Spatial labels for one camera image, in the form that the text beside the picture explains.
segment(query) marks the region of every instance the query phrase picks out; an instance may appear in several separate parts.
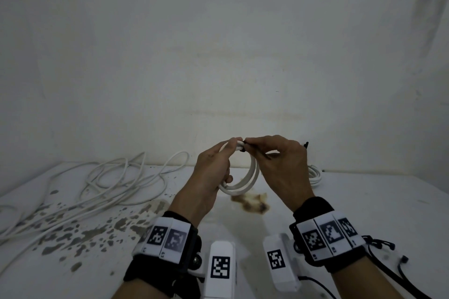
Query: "white table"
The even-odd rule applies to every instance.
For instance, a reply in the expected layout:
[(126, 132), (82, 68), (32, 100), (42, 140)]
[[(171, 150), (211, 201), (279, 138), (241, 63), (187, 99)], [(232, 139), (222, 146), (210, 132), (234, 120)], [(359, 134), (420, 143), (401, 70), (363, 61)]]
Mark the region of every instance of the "white table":
[[(49, 177), (72, 165), (63, 163), (55, 167), (3, 197), (0, 203), (14, 202), (25, 209), (33, 207), (40, 200)], [(57, 178), (52, 184), (53, 194), (47, 201), (51, 206), (41, 212), (74, 203), (91, 168), (80, 167)], [(159, 167), (148, 166), (145, 172), (150, 174), (155, 168)], [(186, 167), (168, 174), (166, 191), (150, 202), (150, 206), (116, 206), (65, 226), (53, 236), (50, 234), (48, 241), (32, 246), (0, 277), (0, 298), (109, 299), (121, 283), (138, 233), (149, 219), (168, 208), (192, 170), (192, 167)], [(247, 169), (231, 170), (235, 180), (246, 172)], [(161, 186), (162, 182), (159, 182), (152, 189), (142, 190), (137, 197), (145, 198)], [(307, 282), (295, 295), (274, 289), (262, 240), (267, 235), (281, 232), (291, 236), (288, 225), (293, 222), (293, 217), (263, 177), (257, 180), (252, 192), (267, 193), (270, 209), (265, 214), (248, 213), (241, 204), (219, 192), (213, 210), (199, 226), (203, 250), (207, 250), (214, 240), (235, 242), (239, 264), (236, 298), (327, 297), (321, 288)], [(434, 299), (448, 297), (448, 194), (416, 177), (344, 173), (324, 173), (323, 182), (315, 193), (345, 212), (359, 233), (396, 244), (394, 252), (375, 251), (386, 265), (396, 269), (399, 257), (406, 255), (410, 261), (403, 269), (412, 283)], [(0, 227), (7, 217), (6, 211), (0, 213)], [(26, 241), (28, 238), (0, 246), (0, 265), (12, 258)], [(325, 269), (312, 268), (305, 262), (302, 266), (306, 275), (318, 279), (338, 295)]]

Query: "right hand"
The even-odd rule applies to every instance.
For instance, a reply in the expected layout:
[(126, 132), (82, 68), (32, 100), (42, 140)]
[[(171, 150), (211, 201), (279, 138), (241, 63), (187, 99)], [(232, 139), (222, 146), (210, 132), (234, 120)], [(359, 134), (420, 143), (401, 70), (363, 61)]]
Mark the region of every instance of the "right hand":
[(245, 144), (245, 150), (256, 158), (270, 188), (291, 211), (315, 196), (308, 178), (307, 150), (299, 142), (279, 135), (246, 138), (245, 142), (256, 145), (263, 153), (279, 152), (267, 154), (271, 158), (268, 160), (250, 144)]

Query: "left hand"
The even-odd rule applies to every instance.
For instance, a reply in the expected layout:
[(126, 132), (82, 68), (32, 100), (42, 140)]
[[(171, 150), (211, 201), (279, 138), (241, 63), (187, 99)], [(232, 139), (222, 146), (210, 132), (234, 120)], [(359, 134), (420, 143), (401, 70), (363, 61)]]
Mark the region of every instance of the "left hand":
[(168, 210), (182, 215), (198, 227), (203, 217), (214, 206), (218, 185), (222, 181), (233, 181), (229, 174), (229, 157), (235, 152), (237, 141), (243, 139), (231, 138), (199, 154), (192, 176), (175, 196)]

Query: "forearm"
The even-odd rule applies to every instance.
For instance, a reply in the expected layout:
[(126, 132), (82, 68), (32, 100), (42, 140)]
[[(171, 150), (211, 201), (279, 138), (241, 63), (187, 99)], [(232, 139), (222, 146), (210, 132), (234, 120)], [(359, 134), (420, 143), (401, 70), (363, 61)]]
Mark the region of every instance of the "forearm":
[(332, 274), (332, 278), (342, 299), (403, 299), (367, 257)]
[(168, 299), (161, 291), (140, 279), (121, 284), (112, 299)]

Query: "white wall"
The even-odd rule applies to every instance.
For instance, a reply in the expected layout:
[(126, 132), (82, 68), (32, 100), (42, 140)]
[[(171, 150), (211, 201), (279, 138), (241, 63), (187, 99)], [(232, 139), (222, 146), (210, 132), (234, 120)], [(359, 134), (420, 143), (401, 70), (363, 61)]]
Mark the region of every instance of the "white wall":
[(448, 160), (445, 1), (25, 3), (68, 160), (146, 150), (161, 163), (279, 133), (310, 141), (324, 169), (429, 179)]
[(0, 0), (0, 196), (59, 160), (23, 0)]

